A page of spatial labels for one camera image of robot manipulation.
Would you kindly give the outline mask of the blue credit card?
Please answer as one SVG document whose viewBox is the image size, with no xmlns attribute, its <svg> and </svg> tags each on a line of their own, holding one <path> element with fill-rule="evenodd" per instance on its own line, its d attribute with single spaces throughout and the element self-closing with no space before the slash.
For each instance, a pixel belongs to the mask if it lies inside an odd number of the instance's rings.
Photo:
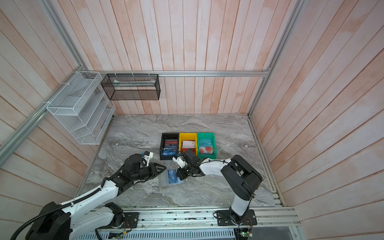
<svg viewBox="0 0 384 240">
<path fill-rule="evenodd" d="M 179 177 L 177 176 L 177 170 L 168 170 L 169 184 L 178 184 Z"/>
</svg>

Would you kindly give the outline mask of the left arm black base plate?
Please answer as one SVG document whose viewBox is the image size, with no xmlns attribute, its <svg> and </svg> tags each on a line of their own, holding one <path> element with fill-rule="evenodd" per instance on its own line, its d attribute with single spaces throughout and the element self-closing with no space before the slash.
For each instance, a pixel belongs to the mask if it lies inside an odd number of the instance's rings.
<svg viewBox="0 0 384 240">
<path fill-rule="evenodd" d="M 115 226 L 120 229 L 135 229 L 138 225 L 138 212 L 121 212 L 115 214 Z"/>
</svg>

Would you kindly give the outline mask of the red credit card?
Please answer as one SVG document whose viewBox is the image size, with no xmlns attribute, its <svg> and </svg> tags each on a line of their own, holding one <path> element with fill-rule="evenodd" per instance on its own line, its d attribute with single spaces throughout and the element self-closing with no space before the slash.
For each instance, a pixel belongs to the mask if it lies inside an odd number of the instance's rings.
<svg viewBox="0 0 384 240">
<path fill-rule="evenodd" d="M 196 149 L 195 148 L 182 148 L 182 152 L 185 153 L 187 151 L 192 151 L 193 154 L 196 154 Z"/>
</svg>

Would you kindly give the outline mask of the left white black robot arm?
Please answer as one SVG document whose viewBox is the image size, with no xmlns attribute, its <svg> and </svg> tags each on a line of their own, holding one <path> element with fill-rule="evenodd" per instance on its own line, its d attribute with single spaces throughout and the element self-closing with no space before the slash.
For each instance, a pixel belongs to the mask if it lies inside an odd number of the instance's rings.
<svg viewBox="0 0 384 240">
<path fill-rule="evenodd" d="M 152 163 L 152 153 L 134 154 L 102 183 L 72 200 L 46 204 L 40 213 L 20 227 L 30 227 L 27 240 L 74 240 L 104 226 L 120 228 L 125 224 L 123 209 L 111 200 L 137 183 L 162 174 L 166 166 Z"/>
</svg>

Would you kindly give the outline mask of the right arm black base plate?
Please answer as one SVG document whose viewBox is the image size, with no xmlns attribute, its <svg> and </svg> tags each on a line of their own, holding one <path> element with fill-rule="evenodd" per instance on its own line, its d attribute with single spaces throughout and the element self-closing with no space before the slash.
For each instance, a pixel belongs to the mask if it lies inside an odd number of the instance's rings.
<svg viewBox="0 0 384 240">
<path fill-rule="evenodd" d="M 248 209 L 242 216 L 232 210 L 219 210 L 213 213 L 219 226 L 256 226 L 257 219 L 254 210 Z"/>
</svg>

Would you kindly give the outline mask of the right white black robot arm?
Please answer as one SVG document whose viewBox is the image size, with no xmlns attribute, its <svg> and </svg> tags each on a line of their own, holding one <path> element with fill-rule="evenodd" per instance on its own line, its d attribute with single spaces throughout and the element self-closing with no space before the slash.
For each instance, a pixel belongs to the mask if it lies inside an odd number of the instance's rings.
<svg viewBox="0 0 384 240">
<path fill-rule="evenodd" d="M 263 181 L 262 175 L 243 157 L 235 155 L 226 160 L 199 158 L 192 150 L 181 153 L 173 161 L 179 165 L 177 177 L 221 176 L 235 193 L 232 205 L 228 210 L 213 213 L 219 226 L 257 225 L 255 211 L 250 209 L 255 191 Z"/>
</svg>

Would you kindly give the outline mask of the grey card holder wallet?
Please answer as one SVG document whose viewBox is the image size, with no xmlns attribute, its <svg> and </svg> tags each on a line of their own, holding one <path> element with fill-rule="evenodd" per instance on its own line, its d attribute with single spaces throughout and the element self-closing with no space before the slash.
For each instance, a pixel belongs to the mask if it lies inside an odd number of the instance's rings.
<svg viewBox="0 0 384 240">
<path fill-rule="evenodd" d="M 167 187 L 170 187 L 170 186 L 176 186 L 176 185 L 183 184 L 184 182 L 185 182 L 184 180 L 181 180 L 179 178 L 179 183 L 178 184 L 169 184 L 168 170 L 165 170 L 163 173 L 161 173 L 159 175 L 159 187 L 160 188 L 167 188 Z"/>
</svg>

